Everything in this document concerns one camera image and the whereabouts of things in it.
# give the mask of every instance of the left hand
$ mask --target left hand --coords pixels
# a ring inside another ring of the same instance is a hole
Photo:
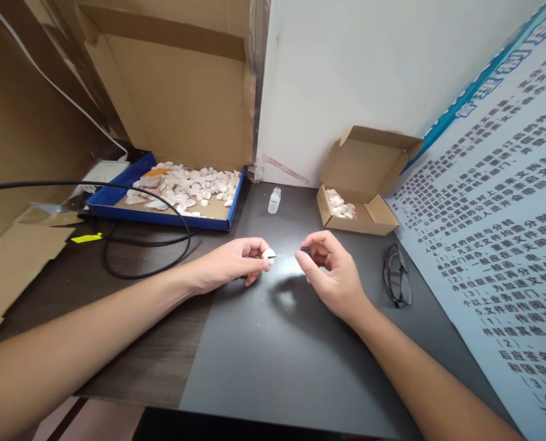
[[[247,276],[244,285],[248,287],[261,272],[271,269],[268,259],[260,259],[267,248],[269,245],[261,238],[235,239],[180,269],[194,294],[209,293],[242,276]]]

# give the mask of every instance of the eyeglasses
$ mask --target eyeglasses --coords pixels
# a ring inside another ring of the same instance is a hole
[[[383,282],[396,307],[412,305],[412,288],[408,282],[408,269],[395,243],[387,248],[383,256]]]

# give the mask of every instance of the dark table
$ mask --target dark table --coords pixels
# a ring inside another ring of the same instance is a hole
[[[274,186],[252,186],[247,195],[249,187],[243,186],[233,230],[200,233],[188,259],[235,235],[263,236],[278,254],[289,254],[306,234],[322,229],[316,190],[282,186],[279,212],[271,216],[266,207]],[[89,232],[81,225],[76,234]],[[123,222],[116,234],[165,240],[176,232],[181,229]],[[357,262],[373,303],[515,427],[409,259],[413,307],[395,309],[384,292],[381,260],[395,235],[334,233]],[[103,271],[101,245],[69,243],[6,313],[0,341],[132,284]],[[111,262],[123,272],[144,272],[166,264],[183,246],[113,244]],[[321,304],[293,259],[280,259],[243,291],[237,281],[218,290],[215,301],[211,293],[179,306],[78,394],[380,437],[420,436],[373,357]]]

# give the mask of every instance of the plastic bottle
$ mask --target plastic bottle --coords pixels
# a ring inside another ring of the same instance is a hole
[[[275,214],[279,209],[279,203],[281,202],[281,188],[275,187],[273,193],[271,193],[271,198],[269,199],[269,206],[267,211],[269,214]]]

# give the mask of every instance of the glasses frame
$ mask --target glasses frame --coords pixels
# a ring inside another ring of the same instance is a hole
[[[391,271],[391,265],[392,265],[393,259],[395,259],[396,257],[399,261],[398,272],[400,277],[400,286],[399,286],[398,296],[394,294],[394,290],[391,286],[392,283],[391,283],[391,277],[390,277],[394,273],[394,271]],[[403,298],[404,277],[408,281],[408,286],[410,286],[410,281],[408,280],[407,274],[408,274],[408,269],[406,268],[402,252],[397,246],[397,243],[392,243],[389,247],[387,247],[387,250],[385,251],[385,254],[383,255],[383,284],[385,285],[387,294],[389,294],[391,300],[394,302],[394,305],[399,309],[406,306],[412,306],[411,287],[409,288],[409,302]]]

